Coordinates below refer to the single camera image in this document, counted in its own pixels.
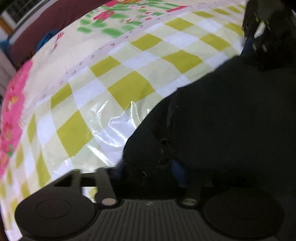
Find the green checkered bed sheet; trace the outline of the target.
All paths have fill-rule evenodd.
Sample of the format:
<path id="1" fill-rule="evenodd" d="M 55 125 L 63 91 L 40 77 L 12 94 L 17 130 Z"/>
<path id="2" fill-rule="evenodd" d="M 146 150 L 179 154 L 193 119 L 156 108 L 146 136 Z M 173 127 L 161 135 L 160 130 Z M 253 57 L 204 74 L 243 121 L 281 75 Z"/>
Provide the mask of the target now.
<path id="1" fill-rule="evenodd" d="M 1 109 L 1 217 L 73 169 L 113 166 L 163 98 L 242 50 L 245 1 L 111 1 L 50 39 Z"/>

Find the blue cloth by window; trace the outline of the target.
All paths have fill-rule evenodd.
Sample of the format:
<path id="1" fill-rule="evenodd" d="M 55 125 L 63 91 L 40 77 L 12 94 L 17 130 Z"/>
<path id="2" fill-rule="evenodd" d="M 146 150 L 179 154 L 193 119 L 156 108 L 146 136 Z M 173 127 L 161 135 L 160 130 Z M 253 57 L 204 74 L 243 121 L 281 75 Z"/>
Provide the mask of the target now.
<path id="1" fill-rule="evenodd" d="M 39 51 L 43 45 L 46 44 L 52 37 L 54 37 L 58 33 L 58 30 L 51 30 L 38 42 L 36 51 Z"/>

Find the black pants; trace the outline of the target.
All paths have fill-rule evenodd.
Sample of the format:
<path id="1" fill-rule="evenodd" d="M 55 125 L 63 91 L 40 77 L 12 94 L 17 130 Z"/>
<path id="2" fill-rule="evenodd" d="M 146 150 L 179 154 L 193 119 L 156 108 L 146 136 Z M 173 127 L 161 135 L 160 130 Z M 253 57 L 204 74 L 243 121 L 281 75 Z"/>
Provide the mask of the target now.
<path id="1" fill-rule="evenodd" d="M 295 240 L 295 63 L 236 56 L 179 88 L 128 139 L 119 176 L 123 198 L 196 198 L 228 237 Z"/>

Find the maroon sofa cover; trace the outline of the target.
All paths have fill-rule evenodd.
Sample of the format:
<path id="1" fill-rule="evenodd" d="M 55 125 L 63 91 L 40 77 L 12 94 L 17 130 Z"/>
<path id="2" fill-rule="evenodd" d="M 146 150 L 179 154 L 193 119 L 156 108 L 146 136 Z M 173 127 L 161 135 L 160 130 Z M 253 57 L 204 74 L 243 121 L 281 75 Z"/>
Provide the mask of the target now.
<path id="1" fill-rule="evenodd" d="M 47 8 L 11 42 L 8 56 L 19 69 L 36 52 L 37 45 L 51 31 L 60 31 L 83 15 L 102 6 L 107 1 L 57 1 Z"/>

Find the window with metal grille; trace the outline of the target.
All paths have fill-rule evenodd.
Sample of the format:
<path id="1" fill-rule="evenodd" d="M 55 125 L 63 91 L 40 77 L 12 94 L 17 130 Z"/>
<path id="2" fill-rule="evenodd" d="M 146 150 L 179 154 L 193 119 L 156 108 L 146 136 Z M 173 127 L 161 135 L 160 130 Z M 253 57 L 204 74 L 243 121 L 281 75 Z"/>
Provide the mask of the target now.
<path id="1" fill-rule="evenodd" d="M 1 18 L 14 25 L 46 3 L 46 0 L 1 0 Z"/>

